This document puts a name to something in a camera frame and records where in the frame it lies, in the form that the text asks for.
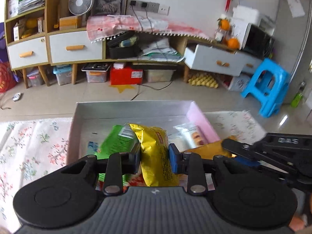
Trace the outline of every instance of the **open box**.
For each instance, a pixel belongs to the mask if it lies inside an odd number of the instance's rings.
[[[113,125],[125,123],[160,127],[168,134],[174,128],[193,122],[209,143],[220,138],[194,101],[153,100],[77,103],[71,124],[67,164],[87,155],[89,142],[98,145],[104,141]]]

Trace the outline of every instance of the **yellow package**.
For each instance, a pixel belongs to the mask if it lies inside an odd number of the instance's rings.
[[[232,135],[228,138],[236,141],[236,137],[234,135]],[[200,146],[200,147],[195,148],[195,149],[189,149],[186,151],[192,152],[192,153],[197,153],[202,157],[202,159],[213,159],[213,156],[215,156],[215,155],[223,155],[223,156],[226,156],[228,158],[231,158],[232,153],[223,149],[221,143],[222,143],[222,140],[211,143],[211,144],[206,144],[206,145]]]
[[[179,185],[168,158],[166,130],[129,124],[141,143],[141,167],[148,187],[172,187]]]

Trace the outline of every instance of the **microwave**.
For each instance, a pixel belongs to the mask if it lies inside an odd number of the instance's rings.
[[[241,19],[232,19],[232,35],[240,43],[240,50],[260,59],[268,58],[273,50],[274,38],[256,25]]]

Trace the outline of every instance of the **wooden cabinet leg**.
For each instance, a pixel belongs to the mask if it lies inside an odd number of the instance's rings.
[[[43,81],[46,83],[46,86],[49,87],[50,86],[50,82],[49,82],[49,79],[46,76],[46,71],[45,71],[44,67],[43,66],[38,66],[38,69],[39,69],[40,74],[41,74],[41,76],[43,78]]]
[[[190,73],[190,68],[185,65],[184,66],[184,77],[183,77],[183,82],[187,83],[189,80],[189,73]]]
[[[72,84],[76,84],[77,67],[78,67],[78,64],[77,63],[73,63],[73,71],[72,71],[72,75],[71,75],[71,83]]]
[[[23,68],[22,71],[23,71],[24,84],[25,84],[26,89],[28,89],[29,86],[28,86],[28,79],[27,79],[27,71],[26,71],[26,68]]]

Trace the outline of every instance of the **red mesh bag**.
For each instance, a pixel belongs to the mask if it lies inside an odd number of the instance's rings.
[[[0,93],[5,93],[16,85],[13,73],[8,62],[0,62]]]

